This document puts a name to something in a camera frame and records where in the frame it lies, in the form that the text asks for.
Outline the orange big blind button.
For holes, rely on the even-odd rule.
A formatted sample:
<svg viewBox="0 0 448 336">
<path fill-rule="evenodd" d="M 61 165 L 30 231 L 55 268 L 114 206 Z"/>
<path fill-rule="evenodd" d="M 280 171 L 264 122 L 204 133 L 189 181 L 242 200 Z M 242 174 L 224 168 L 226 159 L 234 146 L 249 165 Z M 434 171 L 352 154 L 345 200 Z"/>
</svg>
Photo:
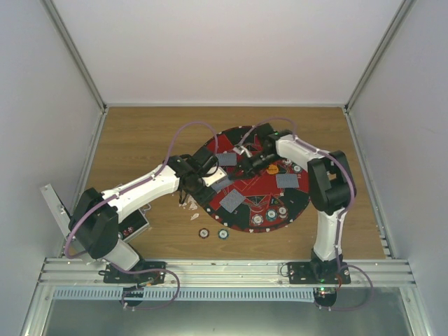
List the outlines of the orange big blind button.
<svg viewBox="0 0 448 336">
<path fill-rule="evenodd" d="M 279 173 L 279 168 L 277 167 L 276 164 L 270 164 L 267 168 L 266 168 L 266 172 L 269 175 L 275 175 Z"/>
</svg>

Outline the dealt blue playing card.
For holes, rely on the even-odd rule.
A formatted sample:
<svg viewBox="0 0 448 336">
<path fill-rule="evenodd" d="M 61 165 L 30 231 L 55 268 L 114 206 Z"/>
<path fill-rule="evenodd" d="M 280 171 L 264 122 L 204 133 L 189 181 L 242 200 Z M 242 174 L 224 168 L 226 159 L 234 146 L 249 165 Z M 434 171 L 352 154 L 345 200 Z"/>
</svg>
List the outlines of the dealt blue playing card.
<svg viewBox="0 0 448 336">
<path fill-rule="evenodd" d="M 299 177 L 297 174 L 277 174 L 276 186 L 278 189 L 297 189 L 300 187 Z"/>
</svg>

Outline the red black chip stack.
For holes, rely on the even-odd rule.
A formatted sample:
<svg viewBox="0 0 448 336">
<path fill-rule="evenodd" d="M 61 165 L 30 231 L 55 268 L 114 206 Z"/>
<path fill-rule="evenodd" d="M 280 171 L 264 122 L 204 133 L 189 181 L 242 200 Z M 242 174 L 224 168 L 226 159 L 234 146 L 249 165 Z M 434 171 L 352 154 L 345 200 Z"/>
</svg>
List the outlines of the red black chip stack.
<svg viewBox="0 0 448 336">
<path fill-rule="evenodd" d="M 209 236 L 209 231 L 206 228 L 202 228 L 199 231 L 199 236 L 203 239 L 206 239 Z"/>
</svg>

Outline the red chips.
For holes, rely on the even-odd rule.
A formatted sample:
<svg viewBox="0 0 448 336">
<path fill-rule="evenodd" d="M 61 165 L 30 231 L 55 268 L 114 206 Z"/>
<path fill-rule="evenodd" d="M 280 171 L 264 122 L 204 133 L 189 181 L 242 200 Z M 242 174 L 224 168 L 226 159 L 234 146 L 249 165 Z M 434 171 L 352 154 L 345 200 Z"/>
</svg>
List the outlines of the red chips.
<svg viewBox="0 0 448 336">
<path fill-rule="evenodd" d="M 278 213 L 279 213 L 279 216 L 280 216 L 281 218 L 285 218 L 285 217 L 287 217 L 287 214 L 288 214 L 287 208 L 284 207 L 284 206 L 279 207 L 279 208 L 278 208 Z"/>
</svg>

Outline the teal blue chip stack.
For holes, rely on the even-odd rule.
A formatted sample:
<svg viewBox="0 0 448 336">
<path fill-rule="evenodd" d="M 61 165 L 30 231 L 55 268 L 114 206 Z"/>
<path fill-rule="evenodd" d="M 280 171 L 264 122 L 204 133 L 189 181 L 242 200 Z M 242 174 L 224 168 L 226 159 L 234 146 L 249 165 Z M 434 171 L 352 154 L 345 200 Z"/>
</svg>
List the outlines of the teal blue chip stack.
<svg viewBox="0 0 448 336">
<path fill-rule="evenodd" d="M 218 231 L 218 237 L 220 239 L 227 239 L 229 237 L 229 232 L 226 229 L 221 229 Z"/>
</svg>

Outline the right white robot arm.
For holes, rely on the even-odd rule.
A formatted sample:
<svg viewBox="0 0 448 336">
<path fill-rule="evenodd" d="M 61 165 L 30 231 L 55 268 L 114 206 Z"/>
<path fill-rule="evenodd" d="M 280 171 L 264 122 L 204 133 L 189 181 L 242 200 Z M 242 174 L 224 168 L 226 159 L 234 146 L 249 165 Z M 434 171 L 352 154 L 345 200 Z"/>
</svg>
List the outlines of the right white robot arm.
<svg viewBox="0 0 448 336">
<path fill-rule="evenodd" d="M 317 283 L 328 282 L 342 269 L 342 228 L 356 197 L 346 155 L 340 150 L 321 150 L 290 130 L 274 130 L 269 123 L 252 127 L 235 145 L 234 152 L 242 156 L 239 171 L 244 178 L 255 176 L 277 159 L 290 160 L 306 170 L 309 198 L 318 211 L 310 275 Z"/>
</svg>

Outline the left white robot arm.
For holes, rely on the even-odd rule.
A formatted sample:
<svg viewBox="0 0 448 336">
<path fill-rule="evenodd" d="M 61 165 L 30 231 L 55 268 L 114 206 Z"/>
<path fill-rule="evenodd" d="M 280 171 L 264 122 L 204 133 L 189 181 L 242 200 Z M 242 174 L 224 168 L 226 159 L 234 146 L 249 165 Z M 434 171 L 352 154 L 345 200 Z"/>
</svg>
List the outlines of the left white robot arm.
<svg viewBox="0 0 448 336">
<path fill-rule="evenodd" d="M 226 178 L 216 155 L 201 147 L 194 155 L 168 157 L 153 171 L 117 188 L 102 192 L 90 188 L 71 217 L 66 257 L 72 256 L 70 245 L 77 241 L 92 259 L 103 259 L 126 281 L 138 282 L 147 267 L 141 255 L 119 237 L 119 225 L 141 207 L 177 191 L 204 205 L 216 195 L 214 186 Z"/>
</svg>

